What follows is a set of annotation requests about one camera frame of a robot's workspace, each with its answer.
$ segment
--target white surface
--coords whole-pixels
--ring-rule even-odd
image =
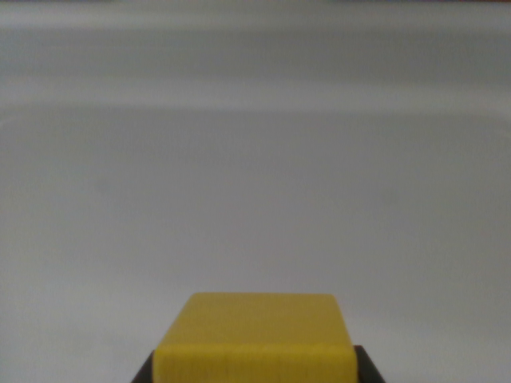
[[[128,382],[198,290],[507,381],[509,11],[226,4],[0,8],[0,381]]]

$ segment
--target gray background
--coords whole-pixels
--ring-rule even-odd
[[[288,3],[2,4],[2,382],[130,381],[210,290],[335,294],[389,383],[509,379],[509,11]]]

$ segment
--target block front face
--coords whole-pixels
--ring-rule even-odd
[[[153,357],[155,383],[355,383],[327,294],[194,294]]]

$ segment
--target yellow wooden block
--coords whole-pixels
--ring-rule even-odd
[[[327,294],[194,294],[153,354],[154,383],[355,383]]]

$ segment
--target yellow block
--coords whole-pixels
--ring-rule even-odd
[[[154,383],[356,383],[327,294],[194,294],[153,354]]]

